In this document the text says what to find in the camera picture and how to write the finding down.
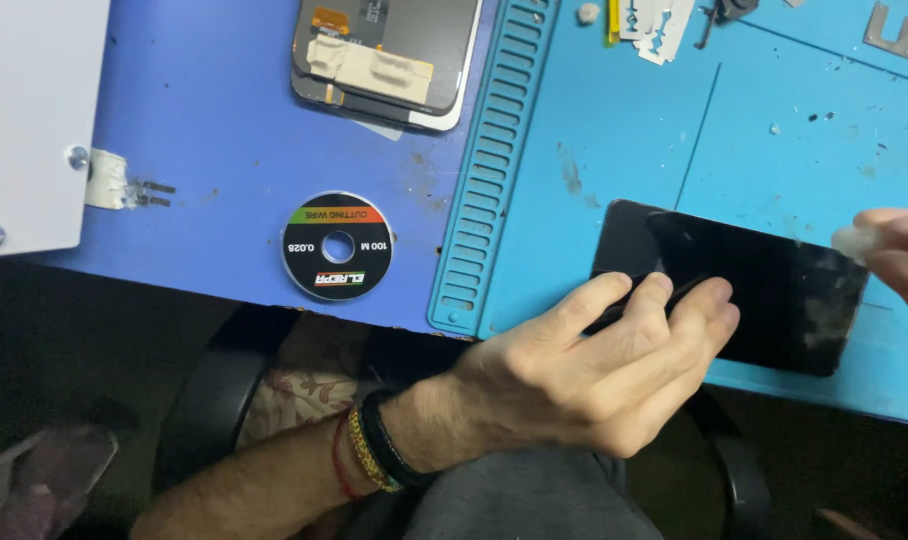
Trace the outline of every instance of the smartphone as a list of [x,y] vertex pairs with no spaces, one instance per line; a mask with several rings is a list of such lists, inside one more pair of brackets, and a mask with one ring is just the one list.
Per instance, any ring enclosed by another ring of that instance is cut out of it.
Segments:
[[[829,377],[840,365],[868,271],[830,248],[619,199],[607,207],[591,276],[651,272],[674,282],[671,311],[697,284],[721,277],[741,322],[719,358]],[[586,331],[620,319],[628,298]]]

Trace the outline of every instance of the hand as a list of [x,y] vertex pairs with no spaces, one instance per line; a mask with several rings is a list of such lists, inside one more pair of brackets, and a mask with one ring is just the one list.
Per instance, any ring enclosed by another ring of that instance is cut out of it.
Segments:
[[908,305],[908,208],[865,210],[854,217],[854,225],[880,231],[878,244],[865,261]]
[[548,442],[619,458],[650,443],[700,387],[740,313],[728,302],[730,283],[715,277],[668,319],[673,286],[655,273],[620,321],[583,337],[630,288],[624,274],[597,276],[543,315],[469,349],[443,377],[459,389],[470,438],[488,451]]

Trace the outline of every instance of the blue silicone repair mat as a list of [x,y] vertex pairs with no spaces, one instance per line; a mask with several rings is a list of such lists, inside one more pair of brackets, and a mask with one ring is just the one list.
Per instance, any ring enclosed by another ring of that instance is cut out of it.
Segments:
[[[887,4],[894,40],[908,0]],[[489,338],[543,313],[587,280],[617,198],[820,245],[908,207],[908,59],[863,43],[872,0],[766,0],[703,50],[695,7],[664,66],[604,48],[579,5],[501,6],[433,326]],[[908,421],[908,307],[872,277],[834,376],[718,360],[707,381]]]

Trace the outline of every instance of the spool center hole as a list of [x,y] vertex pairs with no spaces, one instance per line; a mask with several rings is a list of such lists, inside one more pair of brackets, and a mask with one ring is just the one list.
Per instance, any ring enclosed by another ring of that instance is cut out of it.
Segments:
[[335,230],[324,237],[320,251],[331,263],[347,263],[354,256],[354,239],[343,230]]

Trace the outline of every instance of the red string bracelet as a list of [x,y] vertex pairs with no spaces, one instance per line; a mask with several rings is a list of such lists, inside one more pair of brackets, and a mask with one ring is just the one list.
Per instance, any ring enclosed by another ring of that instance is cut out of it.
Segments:
[[340,415],[340,421],[337,423],[337,429],[334,430],[334,471],[337,472],[337,480],[340,482],[340,492],[346,495],[352,501],[359,501],[364,496],[354,491],[347,481],[347,471],[344,470],[343,461],[340,460],[340,434],[343,433],[343,426],[347,423],[347,415]]

